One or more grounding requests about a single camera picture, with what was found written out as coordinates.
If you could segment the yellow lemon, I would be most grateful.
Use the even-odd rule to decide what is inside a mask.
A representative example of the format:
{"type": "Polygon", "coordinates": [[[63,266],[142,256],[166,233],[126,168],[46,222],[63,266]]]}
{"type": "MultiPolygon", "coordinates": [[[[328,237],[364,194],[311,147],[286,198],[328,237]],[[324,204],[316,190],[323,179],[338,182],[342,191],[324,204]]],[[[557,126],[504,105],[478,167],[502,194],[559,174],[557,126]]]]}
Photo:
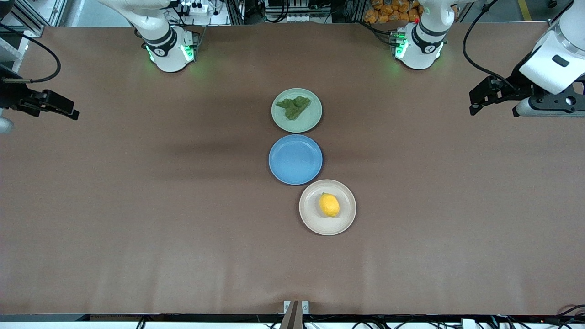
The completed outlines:
{"type": "Polygon", "coordinates": [[[336,217],[340,212],[340,203],[338,198],[330,193],[323,192],[319,198],[319,207],[327,217],[336,217]]]}

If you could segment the green lettuce leaf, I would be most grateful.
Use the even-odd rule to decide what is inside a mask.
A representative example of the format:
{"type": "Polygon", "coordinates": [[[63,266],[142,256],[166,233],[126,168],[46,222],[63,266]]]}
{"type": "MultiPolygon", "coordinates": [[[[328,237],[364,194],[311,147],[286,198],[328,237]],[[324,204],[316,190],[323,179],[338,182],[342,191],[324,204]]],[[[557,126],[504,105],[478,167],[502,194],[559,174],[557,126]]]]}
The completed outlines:
{"type": "Polygon", "coordinates": [[[285,98],[276,102],[276,106],[284,110],[284,116],[288,120],[295,120],[311,104],[311,99],[305,96],[297,96],[293,99],[285,98]]]}

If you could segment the orange snack bags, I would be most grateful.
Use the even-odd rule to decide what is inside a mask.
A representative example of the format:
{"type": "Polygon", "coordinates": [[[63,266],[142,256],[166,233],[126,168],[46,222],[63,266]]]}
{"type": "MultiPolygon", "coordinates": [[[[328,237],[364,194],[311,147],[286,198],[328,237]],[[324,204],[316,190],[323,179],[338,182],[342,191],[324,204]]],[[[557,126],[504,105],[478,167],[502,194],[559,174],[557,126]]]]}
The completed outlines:
{"type": "Polygon", "coordinates": [[[363,21],[370,24],[389,21],[420,21],[424,6],[418,0],[369,0],[363,21]]]}

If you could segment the white power strip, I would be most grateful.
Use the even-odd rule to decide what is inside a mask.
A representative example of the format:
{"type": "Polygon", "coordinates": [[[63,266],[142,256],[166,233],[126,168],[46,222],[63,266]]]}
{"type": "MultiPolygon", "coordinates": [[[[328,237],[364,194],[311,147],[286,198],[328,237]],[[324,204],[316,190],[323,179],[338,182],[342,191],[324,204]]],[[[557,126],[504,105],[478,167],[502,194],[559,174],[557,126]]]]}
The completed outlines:
{"type": "Polygon", "coordinates": [[[207,16],[212,12],[209,4],[202,0],[177,0],[175,8],[180,16],[207,16]]]}

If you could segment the green plate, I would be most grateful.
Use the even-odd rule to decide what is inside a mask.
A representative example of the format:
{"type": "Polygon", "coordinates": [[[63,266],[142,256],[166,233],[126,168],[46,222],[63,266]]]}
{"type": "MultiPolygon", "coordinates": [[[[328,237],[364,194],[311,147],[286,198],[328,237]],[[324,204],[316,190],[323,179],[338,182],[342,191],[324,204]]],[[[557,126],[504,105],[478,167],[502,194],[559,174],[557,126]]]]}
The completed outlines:
{"type": "Polygon", "coordinates": [[[320,122],[323,114],[323,106],[320,99],[313,92],[305,88],[290,88],[276,96],[271,105],[271,116],[274,123],[288,133],[305,133],[320,122]],[[311,99],[311,104],[295,120],[288,120],[284,116],[284,110],[276,106],[276,102],[285,98],[305,96],[311,99]]]}

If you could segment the blue plate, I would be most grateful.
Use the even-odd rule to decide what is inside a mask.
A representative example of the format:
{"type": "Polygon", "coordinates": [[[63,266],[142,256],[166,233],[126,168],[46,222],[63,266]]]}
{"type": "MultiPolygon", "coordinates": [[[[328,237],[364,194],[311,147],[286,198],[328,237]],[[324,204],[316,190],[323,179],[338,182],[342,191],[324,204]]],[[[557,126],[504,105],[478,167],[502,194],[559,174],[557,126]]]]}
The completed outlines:
{"type": "Polygon", "coordinates": [[[268,156],[269,169],[286,185],[305,185],[322,170],[323,152],[317,142],[302,134],[290,134],[277,140],[268,156]]]}

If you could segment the beige plate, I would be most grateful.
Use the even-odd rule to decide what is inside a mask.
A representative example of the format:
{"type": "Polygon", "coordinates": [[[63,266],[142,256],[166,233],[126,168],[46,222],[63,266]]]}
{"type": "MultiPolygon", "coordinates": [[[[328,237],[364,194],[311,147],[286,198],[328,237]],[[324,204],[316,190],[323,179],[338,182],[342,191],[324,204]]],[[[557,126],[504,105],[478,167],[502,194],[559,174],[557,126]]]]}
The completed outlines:
{"type": "Polygon", "coordinates": [[[319,180],[309,185],[299,200],[299,214],[305,225],[314,233],[334,236],[343,233],[356,217],[357,204],[353,192],[336,180],[319,180]],[[340,203],[338,216],[332,218],[322,213],[319,198],[323,192],[335,195],[340,203]]]}

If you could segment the background equipment rack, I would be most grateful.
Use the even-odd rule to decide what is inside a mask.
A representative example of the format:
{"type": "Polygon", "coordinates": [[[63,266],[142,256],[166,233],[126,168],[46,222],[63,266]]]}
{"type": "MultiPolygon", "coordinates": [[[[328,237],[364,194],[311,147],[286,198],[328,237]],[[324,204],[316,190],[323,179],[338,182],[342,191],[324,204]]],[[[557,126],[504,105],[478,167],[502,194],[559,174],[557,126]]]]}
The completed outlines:
{"type": "Polygon", "coordinates": [[[361,21],[370,0],[221,0],[230,25],[361,21]]]}

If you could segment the aluminium frame profile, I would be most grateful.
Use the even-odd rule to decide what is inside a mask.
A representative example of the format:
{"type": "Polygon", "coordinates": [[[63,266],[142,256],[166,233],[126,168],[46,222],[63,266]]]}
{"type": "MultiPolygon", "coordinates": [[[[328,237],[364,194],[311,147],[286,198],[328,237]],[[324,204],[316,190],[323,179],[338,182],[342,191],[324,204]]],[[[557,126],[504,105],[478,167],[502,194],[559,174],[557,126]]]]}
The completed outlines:
{"type": "Polygon", "coordinates": [[[64,22],[71,0],[15,0],[11,11],[0,20],[16,31],[41,36],[45,27],[58,27],[64,22]]]}

